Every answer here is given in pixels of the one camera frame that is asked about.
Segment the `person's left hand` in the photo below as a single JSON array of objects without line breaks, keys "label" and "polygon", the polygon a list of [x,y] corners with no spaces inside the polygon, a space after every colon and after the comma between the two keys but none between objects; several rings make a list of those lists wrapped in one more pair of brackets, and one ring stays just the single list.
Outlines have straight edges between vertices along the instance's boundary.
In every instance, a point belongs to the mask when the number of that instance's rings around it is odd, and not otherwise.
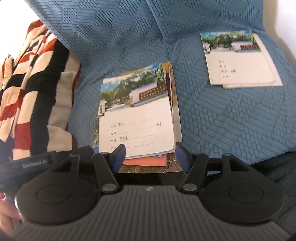
[{"label": "person's left hand", "polygon": [[1,199],[1,231],[7,235],[12,233],[16,229],[13,220],[22,221],[16,206]]}]

